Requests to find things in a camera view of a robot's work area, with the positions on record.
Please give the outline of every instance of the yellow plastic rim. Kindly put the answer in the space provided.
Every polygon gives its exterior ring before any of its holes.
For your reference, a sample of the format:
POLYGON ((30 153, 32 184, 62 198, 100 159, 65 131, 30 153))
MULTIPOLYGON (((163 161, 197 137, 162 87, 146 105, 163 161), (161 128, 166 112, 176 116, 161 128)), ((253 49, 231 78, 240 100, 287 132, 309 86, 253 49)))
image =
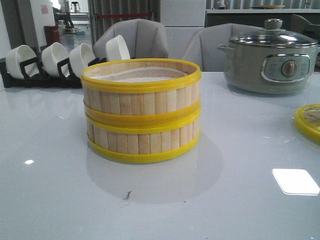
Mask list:
POLYGON ((186 116, 188 117, 194 114, 200 109, 200 104, 201 100, 199 98, 199 100, 197 100, 194 104, 176 111, 154 115, 118 115, 94 110, 84 103, 84 112, 87 116, 89 116, 90 119, 109 126, 158 126, 168 123, 168 121, 180 121, 182 118, 186 118, 186 116))
POLYGON ((179 129, 184 126, 187 126, 188 124, 194 122, 196 119, 199 118, 201 113, 201 108, 199 107, 195 112, 193 112, 190 115, 183 116, 182 118, 176 119, 175 121, 169 121, 166 123, 160 123, 160 124, 152 124, 149 126, 140 125, 140 126, 131 126, 131 125, 125 125, 125 126, 114 126, 114 125, 105 125, 102 124, 94 119, 92 119, 90 116, 86 115, 86 118, 95 126, 97 126, 100 129, 105 129, 111 132, 115 133, 123 133, 123 134, 154 134, 154 133, 160 133, 160 132, 166 132, 171 131, 174 129, 179 129))
POLYGON ((89 145, 100 155, 119 161, 123 163, 132 163, 132 164, 150 164, 166 161, 169 159, 176 158, 185 154, 191 150, 199 140, 200 131, 190 142, 187 144, 170 151, 164 151, 159 153, 150 153, 150 154, 128 154, 128 153, 119 153, 115 151, 110 151, 103 147, 95 144, 90 138, 88 138, 89 145))
POLYGON ((88 88, 105 91, 105 92, 132 93, 132 94, 162 92, 162 91, 184 88, 196 83, 200 79, 201 79, 201 70, 197 64, 189 61, 178 60, 178 59, 168 59, 168 58, 137 58, 137 59, 103 62, 103 63, 99 63, 99 64, 95 64, 87 67, 82 71, 82 74, 81 74, 81 83, 88 88), (173 62, 173 63, 193 66, 195 68, 195 71, 183 77, 178 77, 178 78, 163 80, 163 81, 151 81, 151 82, 104 81, 104 80, 99 80, 99 79, 89 77, 87 75, 88 71, 91 71, 98 67, 121 64, 121 63, 130 63, 130 62, 173 62))
POLYGON ((294 124, 302 134, 320 144, 319 126, 310 123, 304 116, 304 112, 310 108, 320 108, 320 104, 307 105, 297 109, 294 116, 294 124))

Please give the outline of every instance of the control panel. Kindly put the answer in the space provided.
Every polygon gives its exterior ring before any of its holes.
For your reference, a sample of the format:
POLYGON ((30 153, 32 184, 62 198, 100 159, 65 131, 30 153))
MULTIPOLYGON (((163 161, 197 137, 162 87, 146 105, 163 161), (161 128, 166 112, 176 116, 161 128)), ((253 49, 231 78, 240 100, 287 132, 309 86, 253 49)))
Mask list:
POLYGON ((261 75, 269 82, 292 83, 305 79, 309 67, 310 58, 306 54, 276 54, 265 58, 261 75))

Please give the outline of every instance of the red trash bin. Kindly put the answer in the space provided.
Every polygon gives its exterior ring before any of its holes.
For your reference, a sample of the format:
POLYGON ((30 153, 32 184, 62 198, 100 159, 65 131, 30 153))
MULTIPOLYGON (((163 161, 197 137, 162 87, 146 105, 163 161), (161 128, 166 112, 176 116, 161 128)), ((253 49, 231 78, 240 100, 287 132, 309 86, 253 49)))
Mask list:
POLYGON ((56 25, 44 26, 44 34, 45 34, 45 40, 46 40, 47 46, 50 46, 51 44, 53 44, 55 42, 60 43, 58 26, 56 26, 56 25))

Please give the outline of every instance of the stacked bamboo steamer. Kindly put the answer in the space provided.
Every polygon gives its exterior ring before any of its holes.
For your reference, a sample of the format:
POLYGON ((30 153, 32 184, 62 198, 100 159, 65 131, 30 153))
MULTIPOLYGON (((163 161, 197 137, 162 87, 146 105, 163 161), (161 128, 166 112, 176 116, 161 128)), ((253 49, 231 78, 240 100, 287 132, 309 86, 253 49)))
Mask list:
POLYGON ((81 75, 90 146, 126 163, 178 157, 199 139, 198 65, 177 59, 104 62, 81 75))

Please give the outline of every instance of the white cloth liner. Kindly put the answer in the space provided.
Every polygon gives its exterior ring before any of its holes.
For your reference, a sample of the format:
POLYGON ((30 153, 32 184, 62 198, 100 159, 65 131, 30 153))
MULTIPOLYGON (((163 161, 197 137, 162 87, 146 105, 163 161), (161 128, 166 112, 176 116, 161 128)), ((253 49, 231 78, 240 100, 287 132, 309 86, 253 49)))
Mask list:
POLYGON ((176 79, 186 75, 187 73, 174 68, 150 66, 134 68, 108 75, 94 76, 92 78, 110 82, 143 83, 176 79))

